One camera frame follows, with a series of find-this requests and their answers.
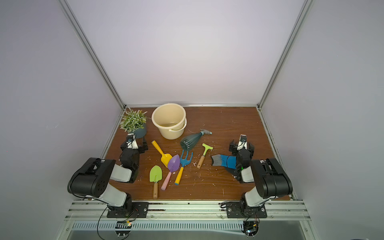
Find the green rake wooden handle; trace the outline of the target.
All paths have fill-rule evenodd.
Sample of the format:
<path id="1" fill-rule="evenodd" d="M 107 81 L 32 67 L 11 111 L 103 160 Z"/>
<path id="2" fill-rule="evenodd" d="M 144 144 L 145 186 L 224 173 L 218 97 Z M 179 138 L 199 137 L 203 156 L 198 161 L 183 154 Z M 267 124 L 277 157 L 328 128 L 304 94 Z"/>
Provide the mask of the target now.
<path id="1" fill-rule="evenodd" d="M 212 150 L 212 149 L 213 149 L 213 147 L 211 147 L 211 146 L 209 146 L 209 145 L 207 145 L 207 144 L 202 144 L 202 146 L 205 148 L 205 150 L 204 150 L 204 152 L 203 152 L 203 154 L 202 154 L 202 156 L 200 157 L 200 160 L 199 160 L 199 162 L 198 162 L 198 165 L 197 165 L 197 168 L 198 168 L 198 169 L 200 169 L 200 168 L 202 167 L 207 152 L 208 152 L 209 150 Z"/>

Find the yellow plastic scoop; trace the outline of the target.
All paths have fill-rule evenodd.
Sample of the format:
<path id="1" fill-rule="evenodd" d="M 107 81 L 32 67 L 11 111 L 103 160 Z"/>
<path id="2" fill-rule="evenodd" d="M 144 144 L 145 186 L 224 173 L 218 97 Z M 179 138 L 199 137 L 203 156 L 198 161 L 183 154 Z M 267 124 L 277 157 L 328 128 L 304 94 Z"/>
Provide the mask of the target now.
<path id="1" fill-rule="evenodd" d="M 152 145 L 155 147 L 155 149 L 162 155 L 161 157 L 161 162 L 166 166 L 168 167 L 169 165 L 169 162 L 170 160 L 172 159 L 172 155 L 171 154 L 165 154 L 162 149 L 160 148 L 160 146 L 158 145 L 158 143 L 156 141 L 152 141 Z"/>

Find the green trowel wooden handle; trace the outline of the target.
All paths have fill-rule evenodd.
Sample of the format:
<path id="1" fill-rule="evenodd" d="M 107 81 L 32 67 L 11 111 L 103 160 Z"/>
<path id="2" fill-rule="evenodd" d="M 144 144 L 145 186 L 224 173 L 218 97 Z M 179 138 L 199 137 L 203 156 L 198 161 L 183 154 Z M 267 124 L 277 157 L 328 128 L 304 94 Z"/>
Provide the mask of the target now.
<path id="1" fill-rule="evenodd" d="M 162 168 L 158 165 L 152 167 L 150 171 L 150 182 L 154 183 L 153 199 L 158 198 L 158 182 L 162 179 Z"/>

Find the purple trowel pink handle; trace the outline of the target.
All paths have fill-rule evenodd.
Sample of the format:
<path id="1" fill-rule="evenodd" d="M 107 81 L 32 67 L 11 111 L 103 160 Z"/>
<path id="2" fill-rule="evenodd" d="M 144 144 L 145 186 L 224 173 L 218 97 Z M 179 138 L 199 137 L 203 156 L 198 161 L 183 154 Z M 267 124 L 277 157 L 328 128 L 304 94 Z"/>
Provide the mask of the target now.
<path id="1" fill-rule="evenodd" d="M 163 184 L 162 184 L 162 187 L 161 187 L 161 190 L 165 191 L 167 186 L 168 186 L 168 183 L 169 183 L 169 180 L 171 178 L 171 175 L 176 172 L 180 167 L 180 156 L 179 155 L 175 155 L 171 158 L 171 160 L 169 161 L 168 163 L 168 169 L 169 169 L 169 173 L 168 175 L 166 176 Z"/>

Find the blue fork yellow handle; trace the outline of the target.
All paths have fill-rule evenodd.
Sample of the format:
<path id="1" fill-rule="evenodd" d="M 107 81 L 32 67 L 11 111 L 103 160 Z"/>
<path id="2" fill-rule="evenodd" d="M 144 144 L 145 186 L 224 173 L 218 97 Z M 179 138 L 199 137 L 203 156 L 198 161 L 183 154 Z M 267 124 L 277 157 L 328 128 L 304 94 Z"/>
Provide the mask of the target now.
<path id="1" fill-rule="evenodd" d="M 182 151 L 182 156 L 181 156 L 181 159 L 180 159 L 180 162 L 181 162 L 181 168 L 179 170 L 179 173 L 177 175 L 177 178 L 175 180 L 175 185 L 179 185 L 180 184 L 180 181 L 181 181 L 181 178 L 182 178 L 182 175 L 183 175 L 183 171 L 184 171 L 184 167 L 189 165 L 192 161 L 192 158 L 193 158 L 193 152 L 191 152 L 191 156 L 190 158 L 188 159 L 188 156 L 189 156 L 189 151 L 186 152 L 186 155 L 185 157 L 183 157 L 184 155 L 184 150 Z"/>

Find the teal spray bottle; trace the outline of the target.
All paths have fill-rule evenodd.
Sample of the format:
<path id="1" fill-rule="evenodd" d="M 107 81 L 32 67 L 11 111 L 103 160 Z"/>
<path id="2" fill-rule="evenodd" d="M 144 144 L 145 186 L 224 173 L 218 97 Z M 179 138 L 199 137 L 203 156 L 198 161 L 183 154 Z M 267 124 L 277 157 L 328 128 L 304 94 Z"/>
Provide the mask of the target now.
<path id="1" fill-rule="evenodd" d="M 203 135 L 212 135 L 212 134 L 213 133 L 211 131 L 201 129 L 196 134 L 192 134 L 184 137 L 180 142 L 181 148 L 184 151 L 190 151 L 196 146 L 196 144 L 199 142 L 200 138 Z"/>

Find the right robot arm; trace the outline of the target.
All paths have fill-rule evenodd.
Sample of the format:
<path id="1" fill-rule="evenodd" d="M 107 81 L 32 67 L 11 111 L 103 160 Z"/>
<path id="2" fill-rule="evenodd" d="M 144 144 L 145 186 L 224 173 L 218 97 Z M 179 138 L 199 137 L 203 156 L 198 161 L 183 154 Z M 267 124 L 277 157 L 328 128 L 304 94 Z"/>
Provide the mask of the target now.
<path id="1" fill-rule="evenodd" d="M 255 184 L 240 199 L 243 215 L 261 211 L 269 200 L 292 194 L 293 184 L 277 159 L 254 159 L 255 147 L 247 142 L 246 136 L 241 136 L 238 142 L 232 141 L 229 151 L 232 155 L 228 157 L 228 161 L 234 168 L 227 170 L 240 183 Z"/>

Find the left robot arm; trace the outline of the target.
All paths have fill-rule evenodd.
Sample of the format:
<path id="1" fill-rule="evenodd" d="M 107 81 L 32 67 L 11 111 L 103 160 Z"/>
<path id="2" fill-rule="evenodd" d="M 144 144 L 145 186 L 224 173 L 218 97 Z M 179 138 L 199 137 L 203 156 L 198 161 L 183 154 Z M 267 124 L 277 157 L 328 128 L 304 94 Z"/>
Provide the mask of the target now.
<path id="1" fill-rule="evenodd" d="M 116 160 L 89 158 L 69 180 L 68 192 L 78 198 L 94 198 L 107 204 L 113 216 L 131 215 L 134 211 L 131 195 L 113 187 L 109 181 L 134 183 L 139 173 L 140 154 L 148 150 L 148 144 L 143 139 L 141 146 L 134 147 L 133 142 L 126 141 L 121 149 L 120 165 Z"/>

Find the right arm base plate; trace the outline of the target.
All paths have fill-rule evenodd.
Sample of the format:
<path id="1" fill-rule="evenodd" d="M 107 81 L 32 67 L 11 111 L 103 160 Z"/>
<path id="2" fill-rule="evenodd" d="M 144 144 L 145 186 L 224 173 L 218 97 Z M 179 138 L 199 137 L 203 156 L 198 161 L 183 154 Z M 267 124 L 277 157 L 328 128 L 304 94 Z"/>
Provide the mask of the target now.
<path id="1" fill-rule="evenodd" d="M 246 204 L 240 202 L 226 202 L 221 204 L 221 208 L 226 211 L 227 218 L 229 219 L 266 219 L 268 217 L 264 206 L 249 207 Z"/>

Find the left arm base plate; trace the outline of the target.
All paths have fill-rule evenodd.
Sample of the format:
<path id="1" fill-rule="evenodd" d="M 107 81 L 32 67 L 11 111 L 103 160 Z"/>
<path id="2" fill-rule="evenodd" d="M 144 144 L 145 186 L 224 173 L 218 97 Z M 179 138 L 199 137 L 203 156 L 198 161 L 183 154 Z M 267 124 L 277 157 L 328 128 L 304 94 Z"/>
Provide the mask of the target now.
<path id="1" fill-rule="evenodd" d="M 122 207 L 108 206 L 107 218 L 139 218 L 147 217 L 149 202 L 125 203 Z"/>

